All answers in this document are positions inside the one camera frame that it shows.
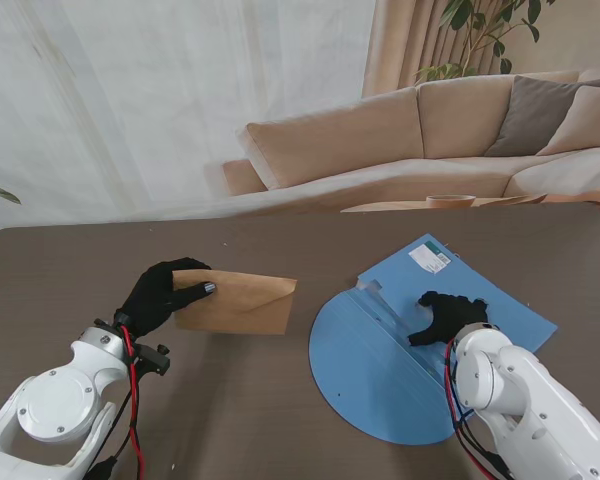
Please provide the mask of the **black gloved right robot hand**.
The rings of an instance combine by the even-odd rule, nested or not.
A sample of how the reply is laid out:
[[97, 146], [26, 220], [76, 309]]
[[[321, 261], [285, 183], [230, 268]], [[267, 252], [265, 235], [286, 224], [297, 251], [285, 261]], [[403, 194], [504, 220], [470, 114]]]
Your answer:
[[426, 329], [408, 336], [412, 346], [448, 344], [466, 325], [488, 322], [488, 305], [482, 299], [470, 301], [465, 296], [427, 291], [418, 304], [428, 308], [433, 317]]

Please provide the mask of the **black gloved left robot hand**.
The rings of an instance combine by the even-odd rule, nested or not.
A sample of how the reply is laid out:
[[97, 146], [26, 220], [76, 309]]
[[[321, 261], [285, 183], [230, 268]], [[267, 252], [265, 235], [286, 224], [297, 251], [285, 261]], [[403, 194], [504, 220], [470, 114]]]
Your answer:
[[210, 269], [210, 266], [188, 257], [153, 265], [140, 276], [126, 301], [116, 310], [113, 326], [124, 326], [133, 338], [148, 335], [174, 312], [211, 295], [215, 290], [208, 282], [175, 290], [173, 272]]

